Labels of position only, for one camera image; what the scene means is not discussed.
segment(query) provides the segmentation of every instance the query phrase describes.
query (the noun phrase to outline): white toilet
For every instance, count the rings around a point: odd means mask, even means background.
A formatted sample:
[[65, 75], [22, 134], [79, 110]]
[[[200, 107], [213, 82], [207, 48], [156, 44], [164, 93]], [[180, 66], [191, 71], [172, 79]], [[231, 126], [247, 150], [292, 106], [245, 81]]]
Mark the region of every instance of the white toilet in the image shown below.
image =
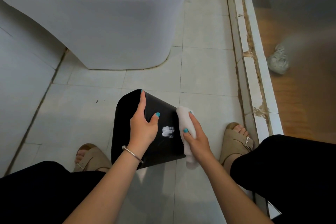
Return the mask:
[[3, 0], [41, 24], [89, 69], [161, 64], [184, 0]]

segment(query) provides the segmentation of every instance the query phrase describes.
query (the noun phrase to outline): white stain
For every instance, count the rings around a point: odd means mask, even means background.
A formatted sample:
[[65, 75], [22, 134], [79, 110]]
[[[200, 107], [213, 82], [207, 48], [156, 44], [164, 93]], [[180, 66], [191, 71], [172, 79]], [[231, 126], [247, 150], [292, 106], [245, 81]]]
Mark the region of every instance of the white stain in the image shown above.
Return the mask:
[[173, 138], [174, 137], [174, 135], [173, 135], [174, 131], [175, 131], [174, 127], [169, 127], [169, 126], [163, 127], [162, 128], [162, 136]]

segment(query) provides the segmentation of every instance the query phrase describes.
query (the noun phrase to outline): sandal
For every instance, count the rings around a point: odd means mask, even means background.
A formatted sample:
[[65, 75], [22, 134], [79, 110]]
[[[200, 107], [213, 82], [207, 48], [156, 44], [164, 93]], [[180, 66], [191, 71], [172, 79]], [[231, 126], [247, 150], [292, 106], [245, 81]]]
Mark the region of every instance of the sandal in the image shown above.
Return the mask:
[[76, 164], [74, 172], [97, 171], [99, 168], [110, 169], [112, 164], [107, 156], [94, 144], [83, 144], [78, 151], [87, 150], [83, 159]]
[[231, 122], [225, 129], [222, 152], [219, 158], [221, 165], [223, 165], [225, 160], [232, 154], [245, 155], [253, 149], [253, 140], [251, 138], [243, 136], [233, 130], [237, 125], [239, 125], [239, 123]]

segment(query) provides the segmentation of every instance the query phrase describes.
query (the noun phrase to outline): person's left hand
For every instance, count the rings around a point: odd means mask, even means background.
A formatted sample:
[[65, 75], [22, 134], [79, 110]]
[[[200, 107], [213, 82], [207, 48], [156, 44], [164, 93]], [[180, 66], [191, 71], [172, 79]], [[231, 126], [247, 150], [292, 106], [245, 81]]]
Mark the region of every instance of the person's left hand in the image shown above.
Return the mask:
[[138, 158], [142, 158], [148, 146], [154, 141], [158, 132], [158, 120], [160, 113], [154, 113], [150, 122], [145, 119], [146, 97], [142, 91], [138, 109], [133, 115], [131, 123], [131, 136], [127, 148]]

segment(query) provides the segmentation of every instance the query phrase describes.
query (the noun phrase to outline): silver bracelet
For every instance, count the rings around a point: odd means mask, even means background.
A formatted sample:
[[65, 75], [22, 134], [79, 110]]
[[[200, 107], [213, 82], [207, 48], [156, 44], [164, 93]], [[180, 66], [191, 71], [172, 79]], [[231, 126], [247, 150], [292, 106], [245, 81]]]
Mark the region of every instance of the silver bracelet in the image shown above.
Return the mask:
[[124, 150], [127, 150], [130, 154], [132, 154], [134, 157], [137, 158], [138, 161], [140, 161], [142, 164], [144, 163], [141, 159], [139, 159], [134, 153], [132, 153], [129, 149], [126, 148], [126, 145], [124, 145], [123, 147], [121, 147], [121, 149], [124, 151]]

